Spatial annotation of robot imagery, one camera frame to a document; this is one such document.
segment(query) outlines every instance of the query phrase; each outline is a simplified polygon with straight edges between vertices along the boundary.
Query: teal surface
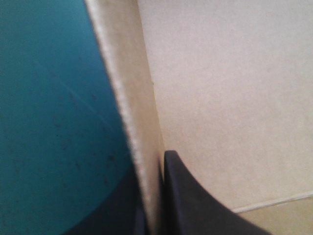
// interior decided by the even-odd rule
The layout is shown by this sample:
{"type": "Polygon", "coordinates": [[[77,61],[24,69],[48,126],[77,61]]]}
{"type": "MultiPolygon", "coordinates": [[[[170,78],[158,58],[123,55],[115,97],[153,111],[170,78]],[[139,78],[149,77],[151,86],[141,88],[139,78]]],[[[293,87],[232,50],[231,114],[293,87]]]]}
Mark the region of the teal surface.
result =
{"type": "Polygon", "coordinates": [[[0,0],[0,235],[60,234],[131,160],[82,0],[0,0]]]}

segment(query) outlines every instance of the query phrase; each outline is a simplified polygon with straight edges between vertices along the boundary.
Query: beige surface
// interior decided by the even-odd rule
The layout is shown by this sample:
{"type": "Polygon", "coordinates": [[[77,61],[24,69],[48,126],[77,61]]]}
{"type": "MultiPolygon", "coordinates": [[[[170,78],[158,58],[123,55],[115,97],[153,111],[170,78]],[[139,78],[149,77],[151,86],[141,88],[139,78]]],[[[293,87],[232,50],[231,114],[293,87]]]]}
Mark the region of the beige surface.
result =
{"type": "Polygon", "coordinates": [[[166,149],[235,211],[313,191],[313,1],[139,0],[166,149]]]}
{"type": "Polygon", "coordinates": [[[273,235],[312,235],[313,198],[306,198],[240,214],[273,235]]]}
{"type": "Polygon", "coordinates": [[[154,235],[159,227],[158,161],[164,148],[137,2],[86,0],[86,4],[123,118],[154,235]]]}

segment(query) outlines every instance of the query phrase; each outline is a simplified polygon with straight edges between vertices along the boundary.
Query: beige wall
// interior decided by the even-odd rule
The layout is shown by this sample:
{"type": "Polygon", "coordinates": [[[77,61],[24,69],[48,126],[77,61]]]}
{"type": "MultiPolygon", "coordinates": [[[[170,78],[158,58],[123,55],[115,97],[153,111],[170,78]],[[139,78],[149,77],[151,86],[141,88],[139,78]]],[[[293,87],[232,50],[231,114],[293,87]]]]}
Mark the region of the beige wall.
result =
{"type": "Polygon", "coordinates": [[[240,212],[313,191],[313,1],[139,0],[166,149],[240,212]]]}

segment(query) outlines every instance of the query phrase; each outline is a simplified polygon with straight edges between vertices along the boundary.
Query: black object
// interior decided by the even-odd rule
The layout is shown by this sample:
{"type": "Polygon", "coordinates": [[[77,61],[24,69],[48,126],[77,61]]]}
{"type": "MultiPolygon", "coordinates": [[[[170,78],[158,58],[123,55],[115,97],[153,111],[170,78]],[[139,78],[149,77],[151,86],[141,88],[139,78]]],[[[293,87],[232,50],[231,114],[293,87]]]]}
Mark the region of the black object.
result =
{"type": "Polygon", "coordinates": [[[134,167],[98,208],[63,235],[147,235],[134,167]]]}
{"type": "Polygon", "coordinates": [[[176,151],[164,159],[165,214],[169,235],[269,235],[214,199],[176,151]]]}

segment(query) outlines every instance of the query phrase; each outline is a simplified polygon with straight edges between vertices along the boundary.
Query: black plastic piece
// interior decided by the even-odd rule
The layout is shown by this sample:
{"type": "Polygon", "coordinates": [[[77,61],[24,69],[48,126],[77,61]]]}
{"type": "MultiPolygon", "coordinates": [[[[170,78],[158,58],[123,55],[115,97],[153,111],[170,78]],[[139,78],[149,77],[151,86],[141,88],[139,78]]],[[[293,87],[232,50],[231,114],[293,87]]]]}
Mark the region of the black plastic piece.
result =
{"type": "Polygon", "coordinates": [[[134,168],[90,215],[63,235],[147,235],[134,168]]]}
{"type": "Polygon", "coordinates": [[[213,198],[176,151],[164,159],[165,209],[170,235],[269,235],[213,198]]]}

